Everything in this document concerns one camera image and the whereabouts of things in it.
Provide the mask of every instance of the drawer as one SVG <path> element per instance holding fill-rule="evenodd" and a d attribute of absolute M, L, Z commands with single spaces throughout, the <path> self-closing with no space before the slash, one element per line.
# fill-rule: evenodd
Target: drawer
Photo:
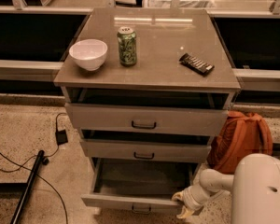
<path fill-rule="evenodd" d="M 232 92 L 154 91 L 124 89 L 76 89 L 73 103 L 92 105 L 127 105 L 224 109 Z"/>
<path fill-rule="evenodd" d="M 226 110 L 66 104 L 74 128 L 137 133 L 215 136 Z"/>
<path fill-rule="evenodd" d="M 202 163 L 210 151 L 209 137 L 162 133 L 86 132 L 85 156 L 143 161 Z"/>
<path fill-rule="evenodd" d="M 91 193 L 82 200 L 87 206 L 178 214 L 181 203 L 171 197 L 191 179 L 189 163 L 100 159 Z"/>

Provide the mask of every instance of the black cable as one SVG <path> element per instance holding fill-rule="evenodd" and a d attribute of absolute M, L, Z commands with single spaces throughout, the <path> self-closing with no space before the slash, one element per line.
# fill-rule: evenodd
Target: black cable
<path fill-rule="evenodd" d="M 56 118 L 55 118 L 55 131 L 56 131 L 56 132 L 58 132 L 58 117 L 61 116 L 61 115 L 65 115 L 65 116 L 66 116 L 67 114 L 66 114 L 66 113 L 59 113 L 59 114 L 56 116 Z M 59 145 L 57 144 L 56 150 L 55 150 L 52 154 L 46 155 L 45 157 L 46 157 L 46 158 L 53 157 L 53 156 L 58 152 L 58 150 L 59 150 Z"/>
<path fill-rule="evenodd" d="M 58 131 L 58 122 L 57 122 L 57 119 L 59 116 L 67 116 L 66 113 L 59 113 L 56 118 L 55 118 L 55 125 L 56 125 L 56 131 Z"/>
<path fill-rule="evenodd" d="M 17 168 L 17 169 L 14 169 L 14 170 L 5 170 L 5 169 L 0 168 L 0 172 L 3 172 L 3 173 L 13 173 L 13 172 L 19 171 L 21 168 L 24 167 L 24 165 L 25 165 L 29 160 L 31 160 L 32 158 L 35 158 L 35 157 L 36 157 L 36 155 L 30 157 L 25 163 L 23 163 L 22 165 L 19 165 L 19 168 Z"/>
<path fill-rule="evenodd" d="M 1 152 L 0 152 L 0 155 L 1 155 L 4 159 L 6 159 L 7 161 L 9 161 L 9 162 L 11 162 L 11 163 L 13 163 L 13 164 L 19 166 L 20 168 L 23 168 L 23 169 L 26 169 L 26 170 L 32 172 L 31 169 L 26 168 L 25 166 L 22 166 L 22 165 L 17 164 L 16 162 L 10 160 L 8 157 L 6 157 L 6 156 L 5 156 L 4 154 L 2 154 Z M 42 179 L 43 181 L 45 181 L 45 182 L 57 193 L 57 195 L 59 196 L 59 198 L 60 198 L 60 200 L 61 200 L 61 202 L 62 202 L 62 204 L 63 204 L 63 210 L 64 210 L 64 212 L 65 212 L 65 222 L 66 222 L 66 224 L 68 224 L 67 211 L 66 211 L 65 203 L 64 203 L 64 201 L 63 201 L 63 197 L 62 197 L 61 194 L 56 190 L 56 188 L 54 188 L 54 187 L 50 184 L 50 182 L 48 182 L 45 178 L 43 178 L 43 177 L 40 176 L 39 174 L 36 174 L 36 175 L 37 175 L 40 179 Z"/>

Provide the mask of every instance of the open drawer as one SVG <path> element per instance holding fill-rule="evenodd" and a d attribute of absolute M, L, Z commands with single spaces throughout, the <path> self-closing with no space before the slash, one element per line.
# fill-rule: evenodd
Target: open drawer
<path fill-rule="evenodd" d="M 66 104 L 74 128 L 136 133 L 216 136 L 226 110 Z"/>
<path fill-rule="evenodd" d="M 143 161 L 204 162 L 208 136 L 82 131 L 85 156 Z"/>
<path fill-rule="evenodd" d="M 82 195 L 82 200 L 87 206 L 178 214 L 182 203 L 171 197 L 191 179 L 189 163 L 100 159 L 91 194 Z"/>

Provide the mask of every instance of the power cord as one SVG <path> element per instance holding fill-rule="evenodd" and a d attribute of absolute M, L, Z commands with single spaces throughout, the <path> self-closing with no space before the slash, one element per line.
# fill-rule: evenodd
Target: power cord
<path fill-rule="evenodd" d="M 44 157 L 43 164 L 45 164 L 45 165 L 47 165 L 49 163 L 48 158 L 54 156 L 58 152 L 59 146 L 68 142 L 66 130 L 65 129 L 60 130 L 60 131 L 58 130 L 58 117 L 62 116 L 62 115 L 66 116 L 67 114 L 59 113 L 55 118 L 55 138 L 56 138 L 56 142 L 57 142 L 57 148 L 52 154 L 46 155 Z"/>
<path fill-rule="evenodd" d="M 7 156 L 5 156 L 4 154 L 2 154 L 1 152 L 0 152 L 0 155 L 1 155 L 4 159 L 6 159 L 7 161 L 9 161 L 9 162 L 11 162 L 11 163 L 13 163 L 13 164 L 19 166 L 19 169 L 18 169 L 18 170 L 20 170 L 20 168 L 23 168 L 23 169 L 26 169 L 26 170 L 32 172 L 31 169 L 29 169 L 29 168 L 27 168 L 27 167 L 25 167 L 25 166 L 23 166 L 23 165 L 26 164 L 26 163 L 28 162 L 28 160 L 30 160 L 31 158 L 36 157 L 36 155 L 34 155 L 33 157 L 29 158 L 23 165 L 17 164 L 16 162 L 10 160 Z M 6 171 L 6 170 L 3 170 L 3 169 L 0 168 L 0 171 L 6 172 L 6 173 L 11 173 L 11 172 L 15 172 L 15 171 L 17 171 L 17 170 L 11 171 L 11 172 L 10 172 L 10 171 Z M 37 175 L 40 179 L 42 179 L 44 182 L 46 182 L 46 183 L 57 193 L 57 195 L 59 196 L 59 198 L 60 198 L 60 200 L 61 200 L 61 202 L 62 202 L 62 204 L 63 204 L 63 210 L 64 210 L 64 212 L 65 212 L 65 223 L 68 224 L 67 210 L 66 210 L 66 207 L 65 207 L 65 203 L 64 203 L 63 197 L 62 197 L 61 194 L 56 190 L 56 188 L 54 188 L 54 187 L 50 184 L 50 182 L 48 182 L 45 178 L 43 178 L 43 177 L 40 176 L 39 174 L 36 174 L 36 175 Z"/>

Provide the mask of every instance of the white cabinet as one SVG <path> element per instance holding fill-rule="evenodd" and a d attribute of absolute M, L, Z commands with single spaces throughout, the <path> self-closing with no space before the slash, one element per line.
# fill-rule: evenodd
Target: white cabinet
<path fill-rule="evenodd" d="M 116 22 L 122 16 L 152 20 L 125 24 L 138 39 L 138 63 L 129 68 L 119 64 Z M 154 23 L 166 20 L 171 22 Z M 182 20 L 192 24 L 178 24 Z M 102 31 L 101 24 L 108 29 Z M 68 58 L 55 79 L 95 172 L 90 193 L 81 198 L 90 206 L 177 214 L 181 204 L 171 201 L 172 195 L 190 185 L 240 90 L 208 15 L 100 8 L 79 36 L 86 38 L 107 43 L 105 64 L 89 73 Z M 180 65 L 181 47 L 212 62 L 215 70 L 201 77 Z"/>

